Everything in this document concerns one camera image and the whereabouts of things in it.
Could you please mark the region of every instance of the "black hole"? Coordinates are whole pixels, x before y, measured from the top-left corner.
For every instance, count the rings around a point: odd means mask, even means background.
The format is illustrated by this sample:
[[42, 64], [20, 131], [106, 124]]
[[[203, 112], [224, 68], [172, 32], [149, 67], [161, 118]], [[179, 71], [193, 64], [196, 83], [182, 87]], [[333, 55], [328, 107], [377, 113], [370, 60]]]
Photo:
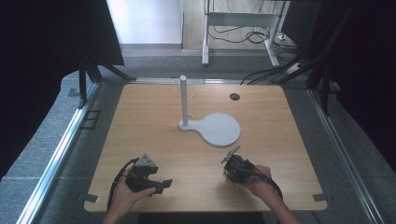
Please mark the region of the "black hole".
[[234, 100], [234, 101], [238, 101], [239, 99], [241, 99], [241, 97], [239, 96], [239, 94], [236, 93], [232, 93], [230, 95], [230, 99]]

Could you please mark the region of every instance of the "white round base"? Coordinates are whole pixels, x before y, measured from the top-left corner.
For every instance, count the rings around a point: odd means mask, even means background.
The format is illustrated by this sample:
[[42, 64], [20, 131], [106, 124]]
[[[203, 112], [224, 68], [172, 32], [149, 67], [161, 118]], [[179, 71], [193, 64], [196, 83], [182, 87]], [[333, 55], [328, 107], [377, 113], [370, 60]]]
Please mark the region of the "white round base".
[[201, 120], [189, 119], [188, 125], [183, 125], [183, 120], [178, 123], [180, 129], [199, 133], [207, 143], [214, 147], [228, 147], [234, 143], [241, 134], [238, 121], [231, 115], [214, 113]]

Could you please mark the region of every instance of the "black curtain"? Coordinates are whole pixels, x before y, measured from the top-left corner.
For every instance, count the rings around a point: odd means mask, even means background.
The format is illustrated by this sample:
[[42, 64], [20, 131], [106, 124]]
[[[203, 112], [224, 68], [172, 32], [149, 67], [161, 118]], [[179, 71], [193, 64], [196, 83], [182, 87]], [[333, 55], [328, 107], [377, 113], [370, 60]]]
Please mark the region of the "black curtain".
[[123, 65], [106, 0], [1, 1], [1, 176], [86, 57]]
[[329, 64], [338, 100], [396, 171], [396, 11], [390, 1], [359, 1]]

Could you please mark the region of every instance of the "human hand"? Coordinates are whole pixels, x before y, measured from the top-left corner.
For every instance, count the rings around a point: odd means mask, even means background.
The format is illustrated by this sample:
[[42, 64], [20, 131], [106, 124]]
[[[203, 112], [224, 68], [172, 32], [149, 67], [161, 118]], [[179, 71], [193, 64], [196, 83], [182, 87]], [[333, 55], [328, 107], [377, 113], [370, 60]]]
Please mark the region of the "human hand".
[[[271, 170], [269, 167], [255, 165], [255, 168], [271, 178]], [[253, 175], [243, 186], [247, 188], [254, 196], [262, 199], [265, 203], [267, 203], [270, 198], [273, 198], [274, 195], [277, 195], [275, 189], [271, 185], [265, 183], [262, 181], [262, 179], [255, 175]]]
[[134, 204], [140, 199], [147, 197], [155, 192], [155, 188], [144, 189], [139, 192], [131, 191], [125, 183], [125, 176], [129, 174], [131, 168], [125, 169], [111, 201], [110, 208], [106, 214], [104, 224], [119, 223], [120, 220], [131, 211]]
[[[255, 167], [257, 170], [271, 178], [269, 167], [262, 165], [255, 165]], [[299, 218], [289, 210], [283, 200], [279, 195], [277, 195], [274, 187], [270, 184], [265, 183], [262, 179], [254, 175], [243, 186], [254, 196], [262, 199], [265, 204], [267, 204], [271, 211], [276, 214], [279, 223], [301, 224]]]

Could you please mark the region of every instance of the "wooden tabletop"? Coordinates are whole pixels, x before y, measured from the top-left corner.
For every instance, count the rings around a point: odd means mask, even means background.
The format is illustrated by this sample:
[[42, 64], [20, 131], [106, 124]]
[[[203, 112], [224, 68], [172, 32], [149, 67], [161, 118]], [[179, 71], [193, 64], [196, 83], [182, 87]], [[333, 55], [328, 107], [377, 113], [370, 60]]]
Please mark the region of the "wooden tabletop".
[[[192, 119], [215, 112], [235, 117], [239, 139], [230, 147], [212, 147], [198, 134], [183, 132], [180, 91], [176, 85], [130, 84], [124, 87], [98, 162], [87, 211], [106, 211], [114, 177], [129, 160], [147, 153], [159, 167], [150, 180], [173, 179], [163, 194], [139, 201], [136, 212], [252, 212], [269, 210], [247, 189], [234, 185], [220, 162], [237, 146], [237, 155], [271, 167], [291, 210], [323, 210], [322, 194], [283, 90], [277, 86], [189, 85]], [[230, 98], [237, 93], [240, 99]]]

